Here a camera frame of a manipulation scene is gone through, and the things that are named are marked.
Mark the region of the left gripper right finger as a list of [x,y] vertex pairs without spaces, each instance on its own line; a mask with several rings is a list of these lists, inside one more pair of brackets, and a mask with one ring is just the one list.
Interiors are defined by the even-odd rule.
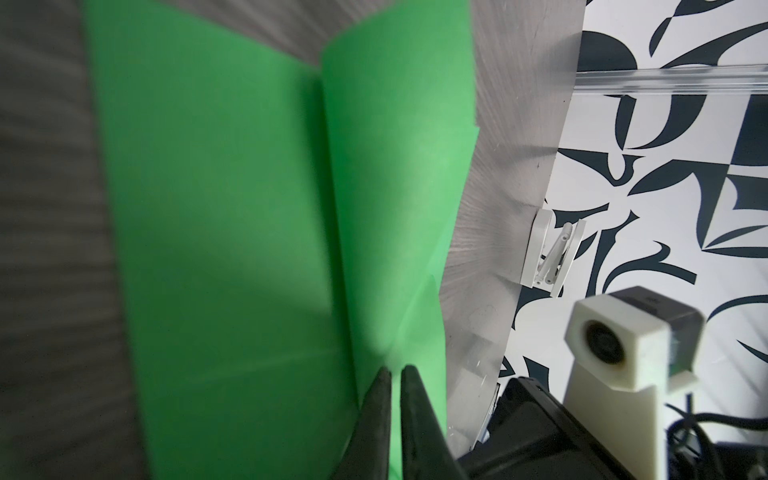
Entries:
[[467,479],[451,456],[418,369],[407,365],[400,391],[402,476],[405,480]]

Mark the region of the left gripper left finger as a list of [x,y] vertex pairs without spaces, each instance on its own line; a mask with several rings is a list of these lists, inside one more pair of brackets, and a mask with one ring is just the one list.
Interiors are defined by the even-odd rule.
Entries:
[[389,474],[392,373],[382,367],[368,389],[355,428],[331,478],[385,480]]

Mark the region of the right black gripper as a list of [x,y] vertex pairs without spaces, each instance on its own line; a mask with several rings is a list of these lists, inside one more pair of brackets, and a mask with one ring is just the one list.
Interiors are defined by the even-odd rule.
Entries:
[[458,460],[470,479],[633,477],[534,379],[508,382],[489,427],[489,439]]

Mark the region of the green square paper sheet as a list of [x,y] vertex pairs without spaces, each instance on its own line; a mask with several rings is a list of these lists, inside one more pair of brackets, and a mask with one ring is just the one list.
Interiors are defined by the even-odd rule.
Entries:
[[469,4],[398,1],[318,66],[158,1],[84,13],[151,477],[325,479],[381,368],[445,433]]

